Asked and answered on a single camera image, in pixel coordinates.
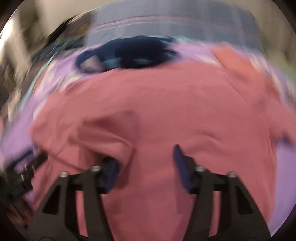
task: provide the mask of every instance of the pink fabric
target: pink fabric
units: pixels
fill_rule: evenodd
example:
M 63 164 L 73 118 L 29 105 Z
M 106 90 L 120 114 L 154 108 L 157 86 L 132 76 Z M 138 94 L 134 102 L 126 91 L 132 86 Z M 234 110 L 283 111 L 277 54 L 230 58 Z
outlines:
M 62 171 L 79 173 L 96 153 L 120 161 L 103 197 L 116 241 L 181 241 L 194 198 L 181 187 L 173 146 L 210 171 L 238 173 L 268 221 L 274 206 L 274 142 L 296 140 L 296 116 L 260 73 L 201 62 L 115 69 L 53 94 L 31 133 L 49 153 L 33 181 L 37 208 Z M 239 55 L 233 58 L 242 60 Z M 217 228 L 215 197 L 212 234 Z M 80 232 L 87 235 L 78 195 Z

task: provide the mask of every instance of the beige wall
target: beige wall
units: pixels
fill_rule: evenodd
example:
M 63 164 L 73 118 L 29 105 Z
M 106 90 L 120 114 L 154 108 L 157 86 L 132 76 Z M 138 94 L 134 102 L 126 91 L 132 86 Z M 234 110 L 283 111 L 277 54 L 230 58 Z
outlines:
M 115 0 L 35 0 L 39 18 L 48 36 L 64 20 Z

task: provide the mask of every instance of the screw head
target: screw head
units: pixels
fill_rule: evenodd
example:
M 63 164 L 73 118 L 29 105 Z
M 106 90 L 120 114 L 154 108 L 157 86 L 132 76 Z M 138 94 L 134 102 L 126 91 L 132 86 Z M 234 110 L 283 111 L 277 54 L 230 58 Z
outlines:
M 68 172 L 62 172 L 60 174 L 60 177 L 68 177 L 69 176 L 69 173 Z
M 91 167 L 92 172 L 99 172 L 102 168 L 100 166 L 93 166 Z
M 195 167 L 195 170 L 197 172 L 205 172 L 206 171 L 206 168 L 204 166 L 196 166 Z
M 229 176 L 231 178 L 235 178 L 237 175 L 235 174 L 235 172 L 228 172 L 227 176 Z

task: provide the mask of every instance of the gray fabric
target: gray fabric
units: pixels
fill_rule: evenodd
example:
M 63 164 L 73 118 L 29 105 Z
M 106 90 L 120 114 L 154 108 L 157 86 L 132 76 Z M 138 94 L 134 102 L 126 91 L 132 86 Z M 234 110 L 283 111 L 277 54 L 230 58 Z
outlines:
M 253 15 L 210 0 L 124 0 L 93 10 L 86 45 L 134 35 L 184 36 L 262 50 Z

